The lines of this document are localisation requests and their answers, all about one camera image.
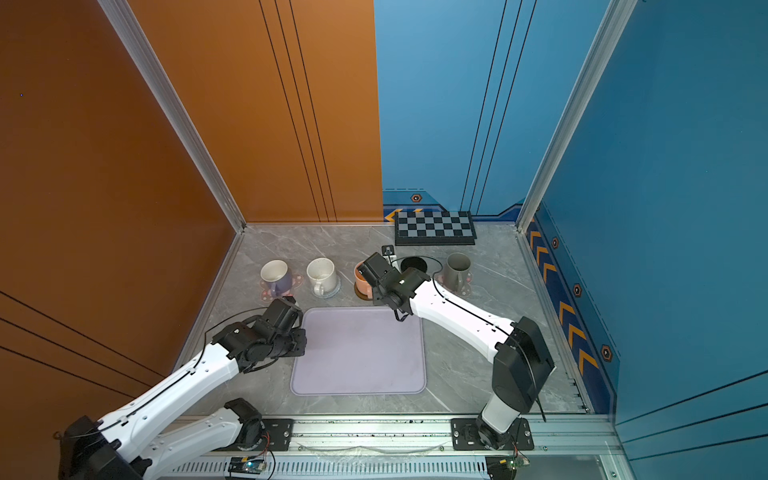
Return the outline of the orange mug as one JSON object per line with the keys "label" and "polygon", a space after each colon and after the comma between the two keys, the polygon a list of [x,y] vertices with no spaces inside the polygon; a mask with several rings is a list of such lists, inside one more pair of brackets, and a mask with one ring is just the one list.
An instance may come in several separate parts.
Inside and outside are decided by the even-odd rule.
{"label": "orange mug", "polygon": [[367,294],[373,298],[372,287],[362,274],[362,265],[363,263],[359,262],[354,268],[355,290]]}

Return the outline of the brown wooden round coaster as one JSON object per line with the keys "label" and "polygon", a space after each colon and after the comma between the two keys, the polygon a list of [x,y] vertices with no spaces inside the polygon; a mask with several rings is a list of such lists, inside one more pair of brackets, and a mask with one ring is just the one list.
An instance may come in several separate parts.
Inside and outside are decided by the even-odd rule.
{"label": "brown wooden round coaster", "polygon": [[367,295],[367,294],[364,294],[364,293],[361,293],[361,292],[359,292],[359,291],[357,291],[357,290],[355,290],[355,295],[356,295],[356,296],[357,296],[359,299],[361,299],[361,300],[364,300],[364,301],[373,301],[373,298],[372,298],[371,296],[369,296],[369,295]]}

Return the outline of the black mug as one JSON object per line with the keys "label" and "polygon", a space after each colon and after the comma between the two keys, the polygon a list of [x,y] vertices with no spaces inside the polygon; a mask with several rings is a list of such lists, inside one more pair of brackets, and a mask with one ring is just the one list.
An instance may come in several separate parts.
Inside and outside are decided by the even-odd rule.
{"label": "black mug", "polygon": [[408,269],[415,269],[422,273],[426,273],[428,271],[427,261],[419,256],[409,256],[403,258],[399,262],[399,267],[402,272],[405,272]]}

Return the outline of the pink cherry blossom coaster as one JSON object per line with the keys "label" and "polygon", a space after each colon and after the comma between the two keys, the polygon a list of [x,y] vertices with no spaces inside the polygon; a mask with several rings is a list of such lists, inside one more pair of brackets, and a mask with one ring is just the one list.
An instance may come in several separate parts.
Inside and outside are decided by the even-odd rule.
{"label": "pink cherry blossom coaster", "polygon": [[454,295],[459,297],[468,297],[471,295],[471,272],[455,272],[453,270],[448,270],[437,273],[434,278],[441,287]]}

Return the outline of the clear glass round coaster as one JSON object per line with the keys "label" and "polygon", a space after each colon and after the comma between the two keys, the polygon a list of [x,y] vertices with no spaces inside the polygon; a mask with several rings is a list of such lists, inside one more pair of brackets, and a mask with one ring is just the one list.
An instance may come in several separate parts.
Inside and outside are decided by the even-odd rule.
{"label": "clear glass round coaster", "polygon": [[316,283],[312,287],[312,293],[320,299],[328,299],[335,296],[341,289],[341,284],[337,282],[333,288],[327,288],[324,283]]}

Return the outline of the grey mug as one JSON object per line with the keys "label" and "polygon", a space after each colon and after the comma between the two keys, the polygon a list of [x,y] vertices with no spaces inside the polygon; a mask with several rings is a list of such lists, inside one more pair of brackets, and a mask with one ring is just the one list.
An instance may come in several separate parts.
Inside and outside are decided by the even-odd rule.
{"label": "grey mug", "polygon": [[472,262],[470,258],[463,253],[452,253],[448,256],[444,272],[453,270],[455,272],[470,272]]}

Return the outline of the white cream mug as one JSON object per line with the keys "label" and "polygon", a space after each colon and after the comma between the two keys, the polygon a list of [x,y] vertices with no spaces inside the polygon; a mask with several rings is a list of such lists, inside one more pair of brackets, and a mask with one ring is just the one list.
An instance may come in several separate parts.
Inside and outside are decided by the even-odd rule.
{"label": "white cream mug", "polygon": [[311,289],[316,283],[324,283],[327,288],[333,288],[339,282],[335,264],[328,258],[312,260],[307,266],[306,275],[310,280]]}

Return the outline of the white mug purple handle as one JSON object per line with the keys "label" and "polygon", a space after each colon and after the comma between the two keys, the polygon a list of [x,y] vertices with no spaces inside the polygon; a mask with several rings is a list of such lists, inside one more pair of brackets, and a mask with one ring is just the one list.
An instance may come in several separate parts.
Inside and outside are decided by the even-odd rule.
{"label": "white mug purple handle", "polygon": [[260,271],[261,281],[275,282],[285,276],[292,275],[288,264],[279,259],[268,261]]}

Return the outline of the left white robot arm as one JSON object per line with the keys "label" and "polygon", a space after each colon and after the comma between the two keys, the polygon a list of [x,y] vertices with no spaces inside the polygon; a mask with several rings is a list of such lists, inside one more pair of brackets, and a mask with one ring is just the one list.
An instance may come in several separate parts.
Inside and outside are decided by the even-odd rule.
{"label": "left white robot arm", "polygon": [[188,363],[140,397],[97,421],[87,416],[74,421],[59,438],[59,478],[158,479],[219,448],[268,450],[263,416],[242,398],[199,421],[167,428],[234,377],[303,355],[302,318],[293,297],[276,298],[256,315],[223,327]]}

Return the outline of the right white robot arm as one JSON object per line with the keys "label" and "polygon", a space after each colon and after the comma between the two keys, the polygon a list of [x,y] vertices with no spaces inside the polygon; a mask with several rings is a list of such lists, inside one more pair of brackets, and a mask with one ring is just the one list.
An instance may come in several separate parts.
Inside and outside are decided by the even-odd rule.
{"label": "right white robot arm", "polygon": [[413,316],[435,323],[473,347],[492,365],[492,395],[475,425],[480,443],[492,450],[517,446],[518,420],[540,404],[540,392],[556,369],[537,323],[487,312],[458,297],[425,272],[404,271],[374,253],[356,267],[373,297],[402,322]]}

